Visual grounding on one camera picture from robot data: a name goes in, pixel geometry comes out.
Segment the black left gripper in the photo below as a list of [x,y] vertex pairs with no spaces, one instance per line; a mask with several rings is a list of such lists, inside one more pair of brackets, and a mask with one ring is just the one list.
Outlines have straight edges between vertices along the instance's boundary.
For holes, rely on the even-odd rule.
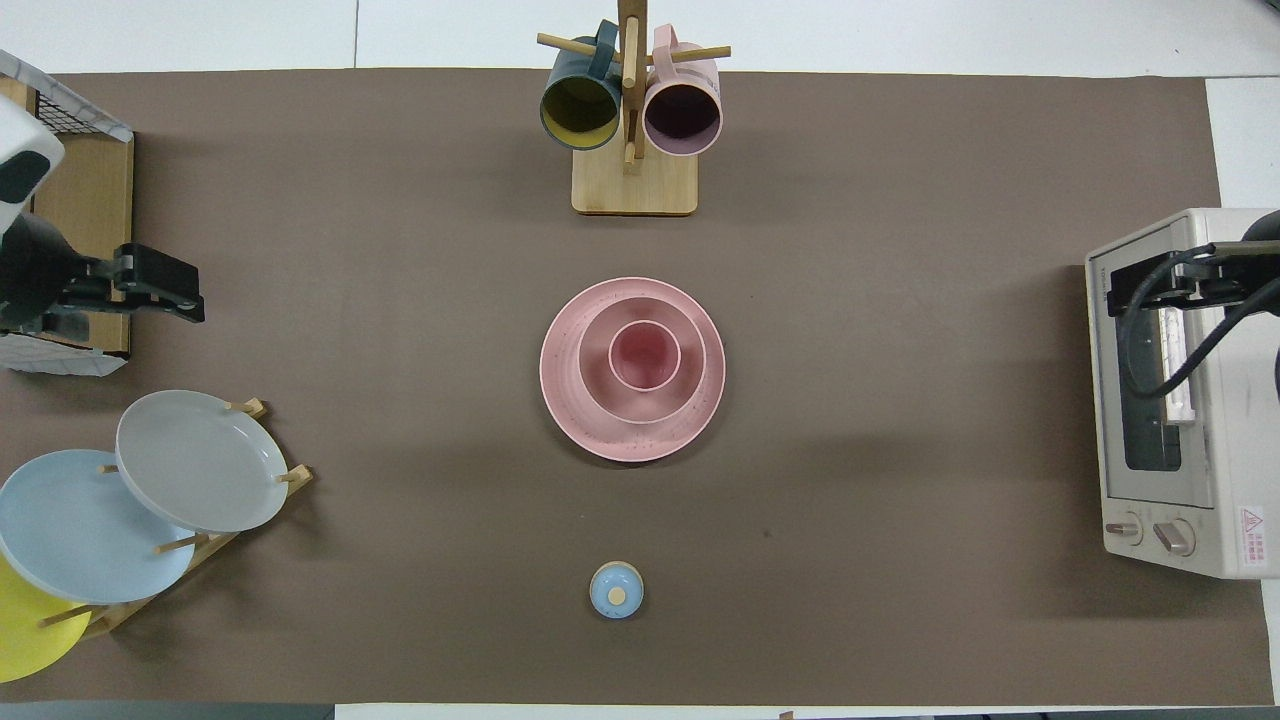
[[142,243],[124,243],[109,259],[78,256],[60,292],[70,311],[132,315],[164,313],[205,322],[198,268]]

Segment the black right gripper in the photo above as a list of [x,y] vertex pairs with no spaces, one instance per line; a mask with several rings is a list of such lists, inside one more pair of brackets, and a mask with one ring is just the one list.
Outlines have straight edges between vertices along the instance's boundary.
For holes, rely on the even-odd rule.
[[1175,255],[1174,251],[1162,252],[1111,272],[1108,313],[1125,313],[1138,287],[1151,274],[1156,274],[1156,282],[1140,304],[1144,310],[1236,305],[1277,278],[1276,243],[1210,243],[1198,247],[1192,260],[1161,272],[1161,263]]

